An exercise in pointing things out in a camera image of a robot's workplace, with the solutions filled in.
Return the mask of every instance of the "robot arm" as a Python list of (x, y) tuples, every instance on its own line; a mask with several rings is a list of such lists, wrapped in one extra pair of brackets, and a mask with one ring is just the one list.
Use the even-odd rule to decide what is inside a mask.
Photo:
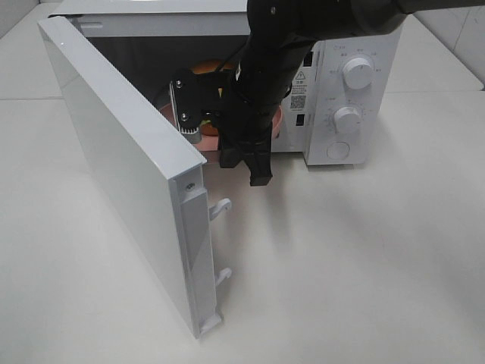
[(218, 82), (204, 91), (224, 89), (202, 112), (219, 130), (221, 167), (244, 161), (252, 186), (269, 183), (273, 116), (317, 41), (388, 34), (415, 11), (475, 5), (485, 0), (248, 0), (251, 35), (239, 66), (223, 79), (213, 75)]

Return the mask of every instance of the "tabletop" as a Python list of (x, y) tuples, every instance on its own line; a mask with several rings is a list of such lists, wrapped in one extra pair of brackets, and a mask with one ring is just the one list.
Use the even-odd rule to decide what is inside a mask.
[(386, 95), (366, 165), (277, 155), (264, 189), (243, 166), (207, 166), (211, 198), (233, 200), (212, 225), (233, 277), (200, 341), (90, 175), (63, 101), (26, 103), (0, 102), (0, 361), (485, 360), (484, 93)]

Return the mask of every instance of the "white knob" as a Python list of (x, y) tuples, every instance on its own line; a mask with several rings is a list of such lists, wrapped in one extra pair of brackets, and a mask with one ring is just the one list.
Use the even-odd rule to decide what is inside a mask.
[(362, 121), (361, 113), (353, 106), (341, 108), (333, 115), (336, 132), (341, 134), (351, 134), (356, 132)]
[(374, 67), (363, 57), (353, 58), (343, 66), (343, 79), (350, 89), (363, 89), (372, 83)]

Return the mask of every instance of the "sticker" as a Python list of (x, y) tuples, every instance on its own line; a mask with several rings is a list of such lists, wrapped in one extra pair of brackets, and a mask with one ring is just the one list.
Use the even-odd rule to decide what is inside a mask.
[(305, 73), (303, 71), (298, 72), (295, 80), (306, 80)]
[(306, 105), (308, 95), (308, 80), (304, 71), (299, 71), (293, 80), (290, 109), (292, 111), (302, 111)]

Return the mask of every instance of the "white microwave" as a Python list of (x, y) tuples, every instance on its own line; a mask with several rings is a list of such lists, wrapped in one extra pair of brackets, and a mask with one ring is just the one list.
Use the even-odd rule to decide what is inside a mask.
[[(165, 118), (173, 72), (223, 59), (249, 34), (246, 0), (66, 0), (39, 22), (92, 172), (198, 337), (221, 318), (198, 150)], [(307, 165), (365, 161), (401, 30), (319, 42), (282, 103), (273, 152)]]

